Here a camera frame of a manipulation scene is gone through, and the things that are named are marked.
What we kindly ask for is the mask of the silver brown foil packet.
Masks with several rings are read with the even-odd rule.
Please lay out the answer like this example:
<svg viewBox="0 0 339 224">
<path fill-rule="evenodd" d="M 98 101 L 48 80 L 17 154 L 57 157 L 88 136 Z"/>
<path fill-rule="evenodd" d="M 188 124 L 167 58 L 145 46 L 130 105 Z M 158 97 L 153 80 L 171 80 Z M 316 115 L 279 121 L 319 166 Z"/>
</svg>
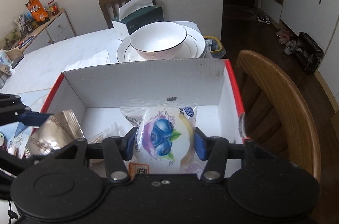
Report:
<svg viewBox="0 0 339 224">
<path fill-rule="evenodd" d="M 85 138 L 79 121 L 72 110 L 51 115 L 35 130 L 25 147 L 25 157 L 47 155 L 79 138 Z"/>
</svg>

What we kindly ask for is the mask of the blueberry snack packet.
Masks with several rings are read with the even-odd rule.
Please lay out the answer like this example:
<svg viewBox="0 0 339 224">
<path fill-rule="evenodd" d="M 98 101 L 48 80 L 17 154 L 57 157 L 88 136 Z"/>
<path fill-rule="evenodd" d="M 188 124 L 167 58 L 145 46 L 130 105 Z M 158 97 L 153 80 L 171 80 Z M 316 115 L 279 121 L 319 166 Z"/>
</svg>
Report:
<svg viewBox="0 0 339 224">
<path fill-rule="evenodd" d="M 129 173 L 196 174 L 202 166 L 195 161 L 194 132 L 198 102 L 140 101 L 124 104 L 121 112 L 137 127 Z"/>
</svg>

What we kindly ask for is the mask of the bag of cotton swabs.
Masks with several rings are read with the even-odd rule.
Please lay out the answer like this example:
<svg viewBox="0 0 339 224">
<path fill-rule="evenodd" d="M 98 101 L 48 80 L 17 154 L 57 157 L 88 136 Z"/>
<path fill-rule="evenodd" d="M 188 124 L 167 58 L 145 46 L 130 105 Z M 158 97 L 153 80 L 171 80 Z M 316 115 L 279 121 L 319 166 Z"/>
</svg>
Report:
<svg viewBox="0 0 339 224">
<path fill-rule="evenodd" d="M 97 133 L 96 135 L 87 139 L 89 144 L 97 144 L 103 142 L 106 138 L 120 136 L 119 126 L 117 123 L 112 124 L 104 131 Z"/>
</svg>

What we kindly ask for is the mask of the red white cardboard box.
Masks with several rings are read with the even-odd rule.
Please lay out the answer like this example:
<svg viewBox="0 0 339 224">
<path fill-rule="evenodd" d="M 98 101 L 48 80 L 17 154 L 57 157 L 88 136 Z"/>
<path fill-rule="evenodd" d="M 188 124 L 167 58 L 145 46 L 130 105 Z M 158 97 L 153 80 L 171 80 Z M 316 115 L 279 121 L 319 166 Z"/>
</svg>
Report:
<svg viewBox="0 0 339 224">
<path fill-rule="evenodd" d="M 231 143 L 244 140 L 244 110 L 230 62 L 222 59 L 141 61 L 62 72 L 41 108 L 72 110 L 88 140 L 115 128 L 137 128 L 135 174 L 201 174 L 194 129 Z"/>
</svg>

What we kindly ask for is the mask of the near light wooden chair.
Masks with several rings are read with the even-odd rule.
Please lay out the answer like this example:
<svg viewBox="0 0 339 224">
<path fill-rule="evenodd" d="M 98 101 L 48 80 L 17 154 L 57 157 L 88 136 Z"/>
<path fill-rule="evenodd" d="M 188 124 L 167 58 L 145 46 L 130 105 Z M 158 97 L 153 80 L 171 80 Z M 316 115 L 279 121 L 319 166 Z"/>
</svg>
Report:
<svg viewBox="0 0 339 224">
<path fill-rule="evenodd" d="M 267 57 L 241 50 L 236 79 L 244 106 L 244 132 L 269 153 L 321 178 L 321 152 L 310 109 L 291 78 Z"/>
</svg>

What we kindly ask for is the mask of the white drawer sideboard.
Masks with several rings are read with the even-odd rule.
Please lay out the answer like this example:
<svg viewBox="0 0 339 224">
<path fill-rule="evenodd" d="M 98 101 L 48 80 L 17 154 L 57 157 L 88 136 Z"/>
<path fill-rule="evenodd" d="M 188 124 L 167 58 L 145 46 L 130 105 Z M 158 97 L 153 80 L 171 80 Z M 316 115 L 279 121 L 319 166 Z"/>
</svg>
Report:
<svg viewBox="0 0 339 224">
<path fill-rule="evenodd" d="M 76 36 L 65 9 L 59 10 L 57 15 L 25 37 L 23 44 L 19 45 L 24 55 Z"/>
</svg>

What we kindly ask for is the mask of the white paper napkin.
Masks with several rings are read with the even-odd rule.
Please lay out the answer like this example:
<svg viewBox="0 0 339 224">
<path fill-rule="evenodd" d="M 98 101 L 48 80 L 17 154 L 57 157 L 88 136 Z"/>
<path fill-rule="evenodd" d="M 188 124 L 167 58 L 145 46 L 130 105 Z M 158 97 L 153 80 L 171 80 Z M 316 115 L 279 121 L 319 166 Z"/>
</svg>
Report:
<svg viewBox="0 0 339 224">
<path fill-rule="evenodd" d="M 74 64 L 65 67 L 64 71 L 76 70 L 81 68 L 88 68 L 92 66 L 100 66 L 110 64 L 110 57 L 107 50 L 103 50 L 93 55 L 91 58 L 79 60 Z"/>
</svg>

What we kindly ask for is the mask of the yellow rimmed trash bin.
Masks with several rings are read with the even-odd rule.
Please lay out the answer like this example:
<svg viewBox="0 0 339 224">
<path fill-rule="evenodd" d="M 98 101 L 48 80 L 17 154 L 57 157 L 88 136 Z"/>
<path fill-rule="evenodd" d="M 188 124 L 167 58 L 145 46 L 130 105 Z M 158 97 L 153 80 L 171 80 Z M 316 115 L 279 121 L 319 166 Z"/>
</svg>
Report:
<svg viewBox="0 0 339 224">
<path fill-rule="evenodd" d="M 226 50 L 223 47 L 219 38 L 214 36 L 204 36 L 206 49 L 212 58 L 221 59 L 226 55 Z"/>
</svg>

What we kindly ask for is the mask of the orange snack bag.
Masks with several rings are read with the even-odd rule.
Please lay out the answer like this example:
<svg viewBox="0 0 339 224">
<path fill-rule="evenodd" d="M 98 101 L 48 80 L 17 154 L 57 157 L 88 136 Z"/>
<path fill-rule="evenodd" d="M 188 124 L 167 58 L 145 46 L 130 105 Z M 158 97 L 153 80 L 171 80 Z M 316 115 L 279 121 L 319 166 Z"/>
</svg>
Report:
<svg viewBox="0 0 339 224">
<path fill-rule="evenodd" d="M 29 0 L 26 3 L 26 7 L 39 26 L 49 22 L 48 13 L 39 0 Z"/>
</svg>

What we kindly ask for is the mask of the white gold-rimmed plate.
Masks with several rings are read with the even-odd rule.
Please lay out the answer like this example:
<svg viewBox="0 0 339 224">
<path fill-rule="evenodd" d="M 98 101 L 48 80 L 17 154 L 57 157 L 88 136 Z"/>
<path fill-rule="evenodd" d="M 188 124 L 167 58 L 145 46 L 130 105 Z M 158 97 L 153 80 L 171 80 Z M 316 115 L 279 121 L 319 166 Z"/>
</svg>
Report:
<svg viewBox="0 0 339 224">
<path fill-rule="evenodd" d="M 205 58 L 207 53 L 206 42 L 200 32 L 196 31 L 189 26 L 183 25 L 187 31 L 187 37 L 184 44 L 174 59 L 187 59 L 187 58 Z M 119 63 L 123 62 L 137 62 L 146 61 L 145 58 L 140 56 L 138 52 L 130 45 L 130 38 L 125 38 L 118 50 L 117 60 Z"/>
</svg>

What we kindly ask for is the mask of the red lidded jar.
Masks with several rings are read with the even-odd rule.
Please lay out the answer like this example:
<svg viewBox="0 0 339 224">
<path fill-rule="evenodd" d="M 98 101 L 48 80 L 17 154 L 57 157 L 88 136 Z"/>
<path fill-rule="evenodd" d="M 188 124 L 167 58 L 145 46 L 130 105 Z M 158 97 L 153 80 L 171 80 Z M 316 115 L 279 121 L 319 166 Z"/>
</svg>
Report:
<svg viewBox="0 0 339 224">
<path fill-rule="evenodd" d="M 57 3 L 55 2 L 55 0 L 52 0 L 48 3 L 48 7 L 51 11 L 51 14 L 53 16 L 56 16 L 60 11 L 59 11 L 59 7 L 57 5 Z"/>
</svg>

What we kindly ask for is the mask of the white ceramic bowl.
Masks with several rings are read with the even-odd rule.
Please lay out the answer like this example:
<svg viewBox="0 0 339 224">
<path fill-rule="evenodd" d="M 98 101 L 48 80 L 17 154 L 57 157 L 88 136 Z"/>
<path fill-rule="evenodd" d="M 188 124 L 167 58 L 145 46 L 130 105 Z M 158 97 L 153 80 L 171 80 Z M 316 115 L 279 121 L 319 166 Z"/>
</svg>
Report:
<svg viewBox="0 0 339 224">
<path fill-rule="evenodd" d="M 155 22 L 136 30 L 129 43 L 146 60 L 173 59 L 181 50 L 187 30 L 174 22 Z"/>
</svg>

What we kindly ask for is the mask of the green white tissue box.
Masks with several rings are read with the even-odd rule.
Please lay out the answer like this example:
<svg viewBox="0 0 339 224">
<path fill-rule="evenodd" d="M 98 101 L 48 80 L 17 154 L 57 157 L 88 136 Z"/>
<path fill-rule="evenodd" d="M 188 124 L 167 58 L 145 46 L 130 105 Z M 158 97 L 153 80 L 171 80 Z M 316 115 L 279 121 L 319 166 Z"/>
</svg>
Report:
<svg viewBox="0 0 339 224">
<path fill-rule="evenodd" d="M 139 28 L 154 22 L 163 22 L 163 8 L 152 0 L 131 0 L 119 8 L 113 18 L 113 28 L 119 40 L 124 40 Z"/>
</svg>

